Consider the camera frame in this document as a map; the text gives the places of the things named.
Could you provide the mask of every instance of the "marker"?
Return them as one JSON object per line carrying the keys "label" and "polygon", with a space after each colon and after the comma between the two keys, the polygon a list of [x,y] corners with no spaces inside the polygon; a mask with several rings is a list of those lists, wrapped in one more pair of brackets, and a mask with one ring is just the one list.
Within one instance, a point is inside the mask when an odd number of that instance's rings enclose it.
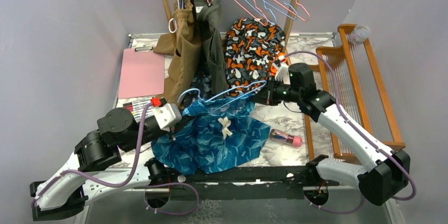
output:
{"label": "marker", "polygon": [[123,104],[123,108],[125,107],[136,107],[136,106],[140,106],[140,105],[146,105],[151,101],[139,101],[139,102],[127,102],[125,104]]}
{"label": "marker", "polygon": [[[137,115],[137,114],[141,114],[143,112],[143,108],[141,109],[134,109],[133,112]],[[151,109],[148,109],[146,111],[147,114],[153,114],[153,111]]]}
{"label": "marker", "polygon": [[147,104],[148,104],[148,102],[145,104],[132,105],[132,109],[133,110],[140,109],[140,108],[143,109]]}
{"label": "marker", "polygon": [[136,104],[141,104],[141,103],[143,103],[143,102],[148,103],[148,102],[151,101],[151,99],[152,99],[152,97],[151,97],[151,98],[145,98],[145,99],[138,100],[138,101],[133,101],[132,104],[133,104],[133,105],[136,105]]}
{"label": "marker", "polygon": [[[152,112],[147,112],[147,113],[146,113],[146,116],[148,116],[148,115],[153,116],[154,113],[152,113]],[[142,116],[142,113],[141,113],[141,112],[135,112],[135,113],[133,113],[133,116],[134,116],[134,117],[141,117],[141,116]]]}

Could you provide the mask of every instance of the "blue fabric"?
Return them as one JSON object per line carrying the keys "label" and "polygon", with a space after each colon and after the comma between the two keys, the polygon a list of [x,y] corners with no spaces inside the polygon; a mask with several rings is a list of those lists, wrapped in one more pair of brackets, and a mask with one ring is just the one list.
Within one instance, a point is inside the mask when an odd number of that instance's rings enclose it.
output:
{"label": "blue fabric", "polygon": [[[210,112],[232,99],[199,100],[185,109],[183,115],[197,118],[175,135],[175,141],[164,136],[153,144],[152,151],[157,160],[190,175],[198,167],[206,173],[214,173],[259,157],[270,127],[249,116],[254,103],[248,98],[239,99],[219,111]],[[228,129],[233,133],[226,139],[223,139],[222,125],[218,122],[218,118],[224,117],[231,121]]]}

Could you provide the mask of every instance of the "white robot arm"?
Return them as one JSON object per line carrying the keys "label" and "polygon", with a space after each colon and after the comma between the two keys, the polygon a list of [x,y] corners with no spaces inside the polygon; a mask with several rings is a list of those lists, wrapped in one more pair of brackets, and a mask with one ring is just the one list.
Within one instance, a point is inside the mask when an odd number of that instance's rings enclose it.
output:
{"label": "white robot arm", "polygon": [[[334,97],[317,90],[313,73],[306,64],[291,65],[289,73],[291,85],[270,79],[251,100],[264,105],[278,105],[281,101],[297,103],[303,113],[336,134],[362,164],[354,165],[318,156],[307,163],[303,181],[314,185],[325,180],[341,182],[358,188],[367,200],[376,205],[383,204],[408,184],[408,178],[396,165],[398,163],[409,172],[410,159],[404,151],[395,153],[357,124],[342,107],[338,107]],[[154,106],[154,116],[144,120],[144,124],[137,123],[132,114],[123,108],[113,109],[99,119],[99,129],[89,133],[75,147],[55,175],[47,181],[30,185],[34,198],[33,219],[68,218],[100,198],[146,186],[155,179],[161,179],[161,175],[166,176],[166,172],[161,174],[165,167],[155,159],[119,174],[105,176],[102,172],[121,161],[118,147],[125,152],[137,149],[138,160],[138,149],[142,143],[156,140],[167,133],[172,135],[192,119],[182,117],[175,104],[166,104],[163,99],[162,102],[155,99]],[[139,130],[142,135],[136,141]]]}

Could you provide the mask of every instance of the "purple cable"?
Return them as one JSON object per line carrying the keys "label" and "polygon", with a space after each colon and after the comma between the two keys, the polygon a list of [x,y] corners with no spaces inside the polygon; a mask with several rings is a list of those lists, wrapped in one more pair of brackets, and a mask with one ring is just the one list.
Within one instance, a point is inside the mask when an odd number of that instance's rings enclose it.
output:
{"label": "purple cable", "polygon": [[[142,117],[146,117],[146,112],[148,111],[148,109],[150,108],[152,106],[152,103],[150,102],[150,103],[148,103],[144,108],[143,108],[143,111],[142,111]],[[95,178],[95,177],[93,177],[93,176],[91,176],[91,175],[88,175],[88,174],[85,174],[85,173],[83,173],[83,172],[81,172],[81,171],[78,171],[78,170],[64,170],[64,171],[62,171],[59,175],[60,176],[56,176],[56,177],[54,177],[43,189],[42,189],[42,191],[41,192],[39,192],[39,194],[38,194],[38,198],[40,197],[40,196],[42,196],[54,183],[56,183],[56,181],[59,179],[59,178],[61,178],[63,175],[66,175],[66,174],[68,174],[68,173],[73,173],[73,174],[76,174],[76,175],[79,175],[79,176],[83,176],[84,178],[87,178],[87,179],[89,179],[89,180],[92,180],[92,181],[94,181],[94,182],[96,182],[96,183],[99,183],[99,184],[101,184],[101,185],[104,185],[104,186],[107,186],[107,187],[112,187],[112,188],[120,188],[120,187],[123,187],[123,186],[125,186],[125,185],[127,185],[128,183],[129,183],[129,181],[132,179],[132,177],[134,176],[134,173],[135,173],[135,171],[136,171],[136,169],[137,169],[137,163],[138,163],[138,158],[140,157],[140,147],[142,146],[142,139],[143,139],[143,128],[144,128],[144,126],[145,126],[145,123],[141,123],[140,122],[140,124],[139,124],[139,127],[138,127],[138,135],[137,135],[137,145],[136,145],[136,147],[135,147],[135,149],[136,149],[136,151],[135,151],[135,156],[134,156],[134,164],[132,165],[132,168],[131,168],[131,170],[130,170],[130,173],[129,173],[129,176],[126,178],[126,180],[125,181],[123,181],[122,183],[108,183],[108,182],[105,182],[105,181],[102,181],[102,180],[100,180],[100,179],[98,179],[98,178]],[[33,201],[32,201],[32,203],[31,203],[31,206],[33,207],[33,206],[35,206],[35,203],[36,203],[36,201],[37,201],[37,199],[36,198],[34,198],[33,199]]]}
{"label": "purple cable", "polygon": [[152,208],[148,204],[148,202],[146,200],[146,196],[145,196],[144,200],[145,200],[145,204],[146,204],[148,209],[154,210],[156,212],[161,212],[161,213],[164,213],[164,214],[169,214],[169,215],[174,215],[174,216],[182,216],[182,215],[190,214],[191,212],[196,210],[196,208],[198,208],[198,206],[199,206],[199,193],[193,186],[191,186],[191,185],[189,185],[187,183],[164,183],[164,184],[158,184],[158,185],[145,186],[145,188],[147,188],[147,189],[160,188],[160,187],[165,187],[165,186],[169,186],[169,185],[185,185],[185,186],[189,187],[190,189],[192,189],[194,194],[196,194],[196,204],[194,205],[194,207],[192,209],[186,211],[186,212],[167,212],[167,211],[164,211],[164,210],[159,210],[158,208],[157,209]]}
{"label": "purple cable", "polygon": [[361,203],[355,209],[350,210],[350,211],[334,211],[334,210],[326,209],[323,207],[319,207],[318,205],[311,202],[307,197],[305,197],[305,199],[310,203],[310,205],[312,205],[315,208],[318,208],[319,210],[322,210],[324,212],[329,212],[329,213],[336,213],[336,214],[351,214],[351,213],[357,212],[364,206],[364,203],[366,203],[366,198],[362,197]]}
{"label": "purple cable", "polygon": [[331,73],[331,77],[333,78],[333,82],[334,82],[334,86],[335,86],[335,92],[336,92],[336,107],[338,108],[338,111],[339,111],[339,113],[341,114],[341,116],[345,119],[345,121],[347,121],[348,122],[348,124],[363,138],[363,139],[365,139],[373,148],[375,148],[376,150],[378,150],[381,154],[383,154],[385,157],[387,157],[389,160],[391,160],[392,162],[393,162],[393,164],[395,164],[399,169],[400,169],[400,171],[402,171],[403,172],[403,174],[406,176],[406,178],[409,180],[409,182],[410,182],[410,185],[411,185],[411,187],[412,187],[412,193],[409,195],[409,196],[407,196],[407,197],[397,197],[397,196],[394,196],[394,197],[392,197],[393,199],[396,199],[396,200],[402,200],[402,201],[406,201],[406,200],[411,200],[411,199],[413,199],[414,197],[415,197],[415,195],[417,194],[417,188],[416,188],[416,185],[415,185],[415,182],[414,182],[414,180],[412,179],[412,177],[409,175],[409,173],[391,156],[391,155],[389,155],[386,151],[384,151],[384,150],[382,150],[382,149],[379,149],[378,148],[378,146],[373,142],[373,141],[371,141],[360,129],[358,129],[357,128],[357,126],[351,121],[351,120],[349,120],[348,119],[348,117],[344,114],[344,112],[342,111],[342,109],[341,109],[341,106],[340,106],[340,95],[339,95],[339,84],[338,84],[338,81],[336,80],[336,73],[333,71],[333,69],[331,68],[331,66],[323,59],[323,58],[321,58],[320,56],[318,56],[316,53],[314,53],[314,52],[310,52],[310,51],[294,51],[294,52],[291,52],[291,53],[289,53],[289,54],[287,54],[286,56],[285,56],[285,58],[286,57],[289,57],[289,56],[291,56],[291,55],[294,55],[294,54],[297,54],[297,53],[307,53],[307,54],[311,54],[311,55],[313,55],[313,56],[315,56],[317,59],[319,59],[320,61],[322,61],[324,64],[325,64],[325,66],[328,68],[328,70],[330,71],[330,73]]}

